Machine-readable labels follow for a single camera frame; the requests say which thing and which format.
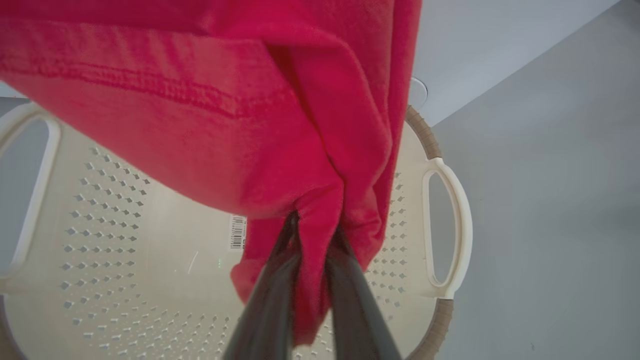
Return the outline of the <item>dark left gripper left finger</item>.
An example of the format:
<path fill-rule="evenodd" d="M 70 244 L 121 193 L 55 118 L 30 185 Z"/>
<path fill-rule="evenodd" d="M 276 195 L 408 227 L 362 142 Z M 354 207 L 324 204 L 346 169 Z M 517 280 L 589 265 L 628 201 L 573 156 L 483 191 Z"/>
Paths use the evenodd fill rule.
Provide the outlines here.
<path fill-rule="evenodd" d="M 297 212 L 291 212 L 231 336 L 224 360 L 290 360 L 295 286 L 302 261 Z"/>

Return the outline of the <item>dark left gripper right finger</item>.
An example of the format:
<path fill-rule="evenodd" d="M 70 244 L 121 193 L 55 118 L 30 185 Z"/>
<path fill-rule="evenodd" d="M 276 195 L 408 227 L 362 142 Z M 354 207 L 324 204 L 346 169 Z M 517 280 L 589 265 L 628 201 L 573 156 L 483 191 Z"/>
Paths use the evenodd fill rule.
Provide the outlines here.
<path fill-rule="evenodd" d="M 325 275 L 333 313 L 335 358 L 400 360 L 400 351 L 340 227 L 327 249 Z"/>

